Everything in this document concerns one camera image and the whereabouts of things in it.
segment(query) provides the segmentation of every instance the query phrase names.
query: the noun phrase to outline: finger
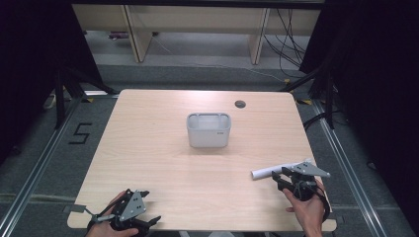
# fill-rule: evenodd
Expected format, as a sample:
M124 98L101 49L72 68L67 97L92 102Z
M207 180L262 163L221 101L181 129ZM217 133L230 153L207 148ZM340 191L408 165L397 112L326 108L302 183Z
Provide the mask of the finger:
M283 193L286 196L286 198L290 201L291 204L295 201L295 197L293 197L293 193L289 191L288 189L283 189Z
M293 207L287 207L287 208L286 208L286 212L294 212Z
M114 197L114 199L112 199L109 204L111 204L112 202L116 201L118 198L122 197L126 192L122 191L120 192L116 197Z
M117 233L118 233L117 234L118 237L130 237L130 236L138 234L138 229L131 228L131 229L118 231Z

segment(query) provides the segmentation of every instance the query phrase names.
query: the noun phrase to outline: printed number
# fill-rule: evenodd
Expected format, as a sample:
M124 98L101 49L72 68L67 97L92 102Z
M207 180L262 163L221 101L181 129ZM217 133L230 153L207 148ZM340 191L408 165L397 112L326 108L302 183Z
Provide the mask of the printed number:
M86 143L87 137L89 137L90 133L79 132L79 129L80 129L80 127L82 125L92 125L92 123L91 122L80 122L77 125L77 129L76 129L76 131L74 131L74 134L73 135L84 136L83 141L70 141L70 142L68 142L68 144L71 144L71 145L80 145L80 144L85 144Z

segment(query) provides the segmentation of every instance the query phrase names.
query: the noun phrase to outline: black hole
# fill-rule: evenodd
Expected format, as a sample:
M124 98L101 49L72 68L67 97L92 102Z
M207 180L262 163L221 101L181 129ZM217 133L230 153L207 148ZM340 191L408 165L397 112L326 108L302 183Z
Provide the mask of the black hole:
M235 105L237 108L239 108L239 109L243 109L243 108L245 108L245 107L246 107L246 103L245 103L244 101L236 101L236 102L234 103L234 105Z

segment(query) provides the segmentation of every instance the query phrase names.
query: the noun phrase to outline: gray carpet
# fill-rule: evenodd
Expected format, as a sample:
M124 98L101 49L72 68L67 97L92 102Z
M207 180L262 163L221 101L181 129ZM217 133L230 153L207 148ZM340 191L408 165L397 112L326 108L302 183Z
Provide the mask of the gray carpet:
M99 69L104 82L117 90L137 88L277 91L285 86L282 82L284 79L296 80L285 73L293 76L303 75L297 71L284 73L281 70L258 70L256 73L232 68L99 66ZM274 75L277 78L259 73ZM83 86L86 90L96 89L90 85ZM309 83L295 89L295 98L307 99L308 88ZM66 205L72 204L78 194L115 102L116 99L95 99L92 103L81 103L77 107L12 236L83 236L85 230L67 227L68 215L62 210ZM302 121L315 116L311 105L297 105L297 108ZM0 167L0 214L6 212L12 201L10 195L19 191L40 157L53 132L54 120L54 109L40 115L21 145L22 153L10 156ZM389 236L415 236L385 183L374 170L366 166L368 157L344 115L334 114L334 121L335 132ZM84 144L70 144L83 139L74 135L81 122L91 123L79 130L90 135ZM331 179L324 179L324 184L338 220L338 228L325 236L373 236L319 122L308 129L307 137L318 166L332 174ZM203 233L190 234L192 237L201 237ZM302 236L302 233L278 234ZM171 234L166 232L155 235L169 237Z

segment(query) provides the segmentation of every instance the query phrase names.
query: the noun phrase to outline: metal bracket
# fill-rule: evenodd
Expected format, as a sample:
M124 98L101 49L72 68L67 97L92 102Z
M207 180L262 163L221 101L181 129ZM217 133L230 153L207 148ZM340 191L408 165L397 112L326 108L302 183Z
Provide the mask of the metal bracket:
M140 214L145 213L146 208L144 201L142 200L142 195L140 191L135 191L132 194L128 204L126 205L126 209L124 210L123 214L120 217L120 221L124 221L133 217L136 217Z
M308 175L308 176L320 176L320 177L327 177L330 178L330 173L325 172L316 166L313 166L309 162L302 162L297 165L291 166L291 170L298 172L302 175Z

